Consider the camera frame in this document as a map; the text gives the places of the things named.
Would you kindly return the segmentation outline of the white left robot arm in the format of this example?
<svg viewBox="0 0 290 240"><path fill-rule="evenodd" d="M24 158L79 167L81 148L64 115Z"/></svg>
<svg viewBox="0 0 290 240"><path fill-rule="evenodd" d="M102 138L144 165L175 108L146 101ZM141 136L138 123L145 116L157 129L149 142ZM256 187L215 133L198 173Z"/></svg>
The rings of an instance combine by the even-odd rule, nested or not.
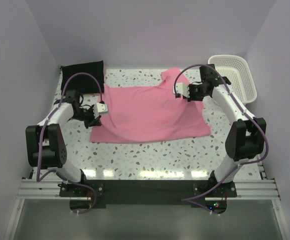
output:
<svg viewBox="0 0 290 240"><path fill-rule="evenodd" d="M89 108L83 106L83 100L82 94L70 90L55 101L42 121L25 129L27 159L29 165L36 168L36 181L41 182L54 173L61 180L72 183L70 189L77 196L84 196L89 184L84 181L83 171L68 160L62 128L70 120L83 122L87 129L101 126L101 116L108 113L102 98Z"/></svg>

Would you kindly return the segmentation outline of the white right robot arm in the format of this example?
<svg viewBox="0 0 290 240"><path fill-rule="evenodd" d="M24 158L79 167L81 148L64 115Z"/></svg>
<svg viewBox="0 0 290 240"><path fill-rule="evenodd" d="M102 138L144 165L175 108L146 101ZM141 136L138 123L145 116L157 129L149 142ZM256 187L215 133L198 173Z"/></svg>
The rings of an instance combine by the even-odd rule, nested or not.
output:
<svg viewBox="0 0 290 240"><path fill-rule="evenodd" d="M176 78L173 91L176 97L188 102L201 102L205 97L214 99L229 121L230 130L224 142L226 155L208 178L208 192L218 197L243 166L261 162L267 156L267 123L246 108L235 94L232 82L219 73L214 64L198 64L198 67L200 81L181 83Z"/></svg>

